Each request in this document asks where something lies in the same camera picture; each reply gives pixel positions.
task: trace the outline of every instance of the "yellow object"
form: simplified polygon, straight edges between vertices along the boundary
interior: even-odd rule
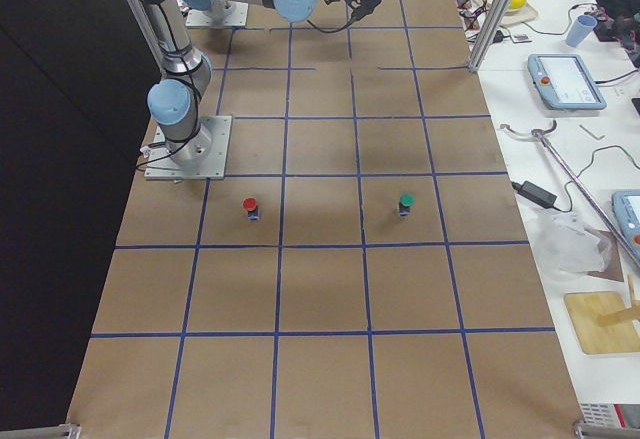
[[[522,9],[527,4],[527,0],[511,0],[509,3],[509,9],[512,11],[516,11],[518,9]]]
[[[566,294],[564,303],[585,354],[640,352],[640,337],[632,318],[616,320],[619,317],[615,316],[620,316],[617,313],[625,310],[624,301],[617,292]],[[602,322],[611,324],[600,325],[601,317]]]

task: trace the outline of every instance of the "wooden stand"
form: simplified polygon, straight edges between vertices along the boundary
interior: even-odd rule
[[[640,319],[629,277],[631,307],[617,292],[574,293],[564,296],[571,322],[585,354],[640,352],[640,337],[633,320]]]

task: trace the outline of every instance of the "green bottle cap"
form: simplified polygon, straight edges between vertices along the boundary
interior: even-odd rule
[[[411,194],[403,194],[400,198],[400,204],[402,204],[404,207],[411,207],[413,206],[414,202],[415,199]]]

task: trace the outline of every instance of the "red bottle cap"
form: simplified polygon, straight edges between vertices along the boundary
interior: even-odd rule
[[[256,201],[253,197],[245,199],[242,203],[242,207],[247,212],[253,212],[258,208],[258,201]]]

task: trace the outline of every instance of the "power adapter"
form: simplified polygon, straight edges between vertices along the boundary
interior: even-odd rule
[[[496,35],[493,36],[493,44],[502,42],[504,40],[504,33],[502,31],[496,31]]]
[[[554,208],[557,197],[554,194],[551,194],[549,191],[546,191],[529,181],[524,181],[522,184],[511,182],[511,186],[513,187],[513,190],[518,193],[518,195],[524,197],[525,199],[529,199],[531,202],[538,204],[540,207],[543,207],[545,209]]]

